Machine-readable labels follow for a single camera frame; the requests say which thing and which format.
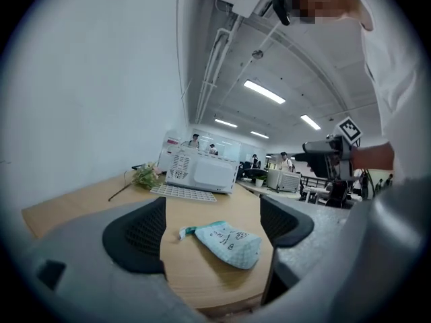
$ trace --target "black mesh chair back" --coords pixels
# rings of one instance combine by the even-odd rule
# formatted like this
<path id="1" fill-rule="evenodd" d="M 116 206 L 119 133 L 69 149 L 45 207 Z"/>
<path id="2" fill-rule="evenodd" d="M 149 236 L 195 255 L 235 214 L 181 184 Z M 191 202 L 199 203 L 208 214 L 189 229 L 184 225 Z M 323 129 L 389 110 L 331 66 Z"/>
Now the black mesh chair back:
<path id="1" fill-rule="evenodd" d="M 274 248 L 295 246 L 314 228 L 314 222 L 308 215 L 266 195 L 261 197 L 261 225 Z"/>
<path id="2" fill-rule="evenodd" d="M 123 269 L 132 273 L 164 273 L 160 242 L 166 229 L 166 198 L 123 215 L 106 226 L 103 246 Z"/>
<path id="3" fill-rule="evenodd" d="M 327 207 L 342 208 L 347 198 L 348 186 L 346 181 L 335 182 L 332 185 L 332 190 L 329 193 Z"/>

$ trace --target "white shirt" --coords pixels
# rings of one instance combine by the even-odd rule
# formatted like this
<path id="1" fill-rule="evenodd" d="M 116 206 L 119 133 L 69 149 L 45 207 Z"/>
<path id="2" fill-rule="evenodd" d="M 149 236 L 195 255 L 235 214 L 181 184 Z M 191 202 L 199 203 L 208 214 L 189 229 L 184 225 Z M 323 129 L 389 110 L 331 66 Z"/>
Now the white shirt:
<path id="1" fill-rule="evenodd" d="M 198 142 L 198 140 L 190 140 L 189 141 L 189 147 L 194 147 L 194 148 L 197 148 L 197 149 L 199 149 L 199 142 Z"/>
<path id="2" fill-rule="evenodd" d="M 356 169 L 355 172 L 353 173 L 353 177 L 360 177 L 362 175 L 362 170 L 361 169 Z M 353 185 L 353 189 L 361 189 L 362 188 L 362 184 L 359 180 L 355 181 L 355 184 Z"/>
<path id="3" fill-rule="evenodd" d="M 373 30 L 362 28 L 362 48 L 382 135 L 395 152 L 394 182 L 429 176 L 431 75 L 422 43 L 393 0 L 361 2 L 372 18 Z"/>
<path id="4" fill-rule="evenodd" d="M 282 160 L 279 169 L 283 171 L 289 171 L 289 168 L 292 167 L 292 160 L 289 158 L 286 160 Z"/>

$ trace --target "light blue pouch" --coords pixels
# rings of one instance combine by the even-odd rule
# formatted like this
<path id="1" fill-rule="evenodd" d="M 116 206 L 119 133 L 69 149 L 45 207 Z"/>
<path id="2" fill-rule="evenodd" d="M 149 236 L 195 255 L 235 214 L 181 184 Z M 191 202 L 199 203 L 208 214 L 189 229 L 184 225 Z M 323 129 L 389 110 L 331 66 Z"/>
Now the light blue pouch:
<path id="1" fill-rule="evenodd" d="M 241 269 L 250 269 L 261 254 L 259 236 L 233 228 L 225 221 L 204 226 L 183 227 L 180 239 L 194 234 L 220 260 Z"/>

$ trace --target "pipe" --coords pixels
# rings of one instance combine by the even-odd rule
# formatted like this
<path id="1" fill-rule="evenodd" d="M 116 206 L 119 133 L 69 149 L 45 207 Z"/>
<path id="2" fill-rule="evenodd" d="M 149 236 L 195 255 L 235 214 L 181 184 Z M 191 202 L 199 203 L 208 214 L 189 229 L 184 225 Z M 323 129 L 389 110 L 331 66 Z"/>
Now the pipe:
<path id="1" fill-rule="evenodd" d="M 261 45 L 258 47 L 258 49 L 261 49 L 262 46 L 271 38 L 272 34 L 277 30 L 277 28 L 279 27 L 279 25 L 281 24 L 280 21 L 278 21 L 276 23 L 276 25 L 272 28 L 272 30 L 268 33 L 268 35 L 265 37 L 265 39 L 262 41 Z M 247 69 L 247 67 L 252 63 L 254 57 L 251 56 L 250 60 L 248 60 L 248 63 L 242 68 L 242 71 L 240 73 L 240 75 L 236 78 L 236 80 L 234 81 L 234 83 L 232 84 L 232 86 L 230 87 L 230 89 L 226 92 L 226 95 L 223 97 L 223 100 L 220 102 L 216 112 L 218 112 L 220 110 L 220 107 L 223 105 L 224 101 L 226 100 L 226 98 L 229 96 L 230 92 L 233 90 L 234 86 L 236 85 L 236 83 L 241 79 L 242 75 L 244 74 L 245 70 Z"/>
<path id="2" fill-rule="evenodd" d="M 196 120 L 199 117 L 199 112 L 202 109 L 203 100 L 205 99 L 205 94 L 207 92 L 207 84 L 208 84 L 208 78 L 211 72 L 213 71 L 214 63 L 216 62 L 218 53 L 220 51 L 220 48 L 222 47 L 222 37 L 220 36 L 219 40 L 216 42 L 215 47 L 213 48 L 210 58 L 209 58 L 209 64 L 207 66 L 207 70 L 205 70 L 206 75 L 203 77 L 202 85 L 201 85 L 201 91 L 199 92 L 199 101 L 197 103 L 197 111 L 196 111 Z"/>
<path id="3" fill-rule="evenodd" d="M 227 41 L 227 43 L 224 46 L 224 49 L 222 51 L 222 55 L 220 56 L 220 59 L 218 61 L 218 65 L 215 68 L 215 72 L 214 72 L 213 80 L 212 80 L 213 85 L 209 88 L 209 92 L 208 92 L 208 94 L 206 96 L 205 103 L 204 103 L 204 105 L 202 107 L 202 110 L 200 111 L 199 116 L 198 116 L 197 123 L 200 123 L 202 121 L 203 114 L 205 113 L 205 110 L 206 110 L 207 105 L 208 105 L 209 97 L 211 96 L 211 93 L 213 91 L 214 85 L 216 84 L 216 81 L 217 81 L 218 75 L 220 73 L 220 70 L 222 69 L 222 65 L 223 65 L 224 59 L 226 58 L 226 55 L 228 54 L 230 45 L 232 44 L 232 42 L 233 42 L 233 40 L 235 38 L 235 35 L 236 35 L 238 29 L 240 28 L 240 25 L 241 25 L 241 22 L 242 22 L 243 19 L 244 19 L 243 17 L 238 16 L 236 18 L 236 20 L 235 20 L 234 25 L 232 26 L 232 30 L 229 33 L 228 41 Z"/>
<path id="4" fill-rule="evenodd" d="M 221 44 L 221 38 L 222 37 L 220 36 L 220 34 L 222 32 L 225 32 L 228 35 L 230 34 L 229 30 L 227 30 L 225 28 L 219 28 L 217 30 L 217 34 L 215 35 L 214 43 L 213 43 L 213 46 L 211 48 L 211 53 L 209 54 L 209 58 L 208 58 L 207 68 L 205 69 L 205 74 L 203 75 L 203 81 L 202 81 L 202 85 L 201 85 L 201 90 L 199 92 L 199 100 L 198 100 L 197 109 L 196 109 L 196 120 L 197 120 L 197 117 L 199 115 L 199 111 L 200 111 L 201 106 L 202 106 L 203 97 L 205 96 L 206 83 L 208 82 L 208 80 L 207 80 L 208 78 L 207 77 L 208 77 L 209 73 L 211 73 L 211 71 L 213 69 L 213 66 L 214 66 L 214 63 L 216 61 L 218 52 L 220 50 L 220 47 L 222 46 L 222 44 Z"/>

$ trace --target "black chair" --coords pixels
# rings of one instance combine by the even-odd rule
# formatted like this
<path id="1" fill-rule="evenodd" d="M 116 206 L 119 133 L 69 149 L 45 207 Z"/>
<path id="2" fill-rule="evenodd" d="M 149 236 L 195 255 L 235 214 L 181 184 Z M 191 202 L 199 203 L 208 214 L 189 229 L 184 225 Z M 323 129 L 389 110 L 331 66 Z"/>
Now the black chair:
<path id="1" fill-rule="evenodd" d="M 349 187 L 346 181 L 334 182 L 332 185 L 332 190 L 329 193 L 328 201 L 326 202 L 326 207 L 343 208 L 343 204 L 347 199 L 347 191 Z"/>

